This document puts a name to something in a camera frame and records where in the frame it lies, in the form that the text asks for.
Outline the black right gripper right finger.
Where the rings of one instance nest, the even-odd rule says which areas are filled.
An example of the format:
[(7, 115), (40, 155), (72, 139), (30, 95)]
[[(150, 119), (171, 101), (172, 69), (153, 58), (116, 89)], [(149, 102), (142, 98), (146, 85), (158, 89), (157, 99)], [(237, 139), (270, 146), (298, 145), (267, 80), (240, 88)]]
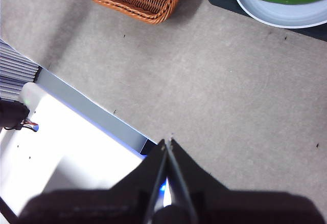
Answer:
[(168, 157), (183, 205), (196, 223), (325, 223), (307, 197), (280, 191), (231, 190), (172, 139)]

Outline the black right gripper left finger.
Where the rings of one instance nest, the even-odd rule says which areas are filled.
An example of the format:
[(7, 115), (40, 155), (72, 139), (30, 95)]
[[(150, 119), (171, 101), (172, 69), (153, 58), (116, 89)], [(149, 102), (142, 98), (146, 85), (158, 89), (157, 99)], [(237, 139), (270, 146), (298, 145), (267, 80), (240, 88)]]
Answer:
[(32, 198), (19, 223), (147, 223), (165, 177), (165, 141), (109, 189), (63, 189)]

